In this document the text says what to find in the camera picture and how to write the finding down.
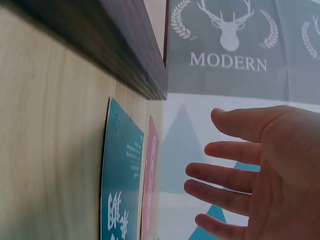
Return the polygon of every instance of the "finger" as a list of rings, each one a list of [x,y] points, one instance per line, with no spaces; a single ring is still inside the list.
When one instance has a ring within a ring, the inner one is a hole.
[[[258,174],[254,171],[244,171],[206,163],[191,163],[186,167],[185,172],[192,178],[243,193],[252,192]]]
[[[206,214],[196,216],[195,223],[209,234],[222,240],[244,240],[246,236],[246,226],[227,224]]]
[[[244,164],[259,166],[261,161],[259,143],[217,141],[205,146],[204,152],[211,157],[235,160]]]
[[[235,214],[249,215],[251,197],[249,194],[219,189],[195,180],[187,180],[184,183],[184,190],[186,193],[209,204],[216,205]]]
[[[226,135],[260,143],[264,130],[292,109],[285,105],[232,111],[214,109],[211,119],[217,129]]]

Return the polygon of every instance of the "wooden shelf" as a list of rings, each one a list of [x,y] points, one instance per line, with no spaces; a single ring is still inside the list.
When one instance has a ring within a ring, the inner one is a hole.
[[[167,72],[143,0],[11,1],[147,99],[166,99]]]

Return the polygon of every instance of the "hand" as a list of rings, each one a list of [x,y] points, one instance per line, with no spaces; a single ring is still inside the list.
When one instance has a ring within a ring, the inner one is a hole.
[[[188,180],[188,194],[249,217],[248,226],[205,214],[198,215],[196,223],[223,240],[319,240],[320,114],[276,106],[214,109],[211,119],[222,133],[247,142],[213,142],[205,153],[258,165],[260,171],[191,163],[188,176],[230,191]]]

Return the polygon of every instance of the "card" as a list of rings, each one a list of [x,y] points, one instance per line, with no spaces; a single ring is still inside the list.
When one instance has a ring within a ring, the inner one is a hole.
[[[159,136],[152,116],[150,116],[146,163],[144,174],[141,240],[150,240],[152,236],[155,210],[156,166],[158,161]]]
[[[136,240],[144,134],[109,101],[100,199],[101,240]]]

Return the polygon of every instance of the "gray triangle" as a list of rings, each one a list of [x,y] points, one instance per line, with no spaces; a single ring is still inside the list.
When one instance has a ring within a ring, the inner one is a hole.
[[[188,179],[185,169],[189,163],[204,163],[201,148],[186,107],[182,105],[163,140],[161,154],[161,192],[184,193]]]

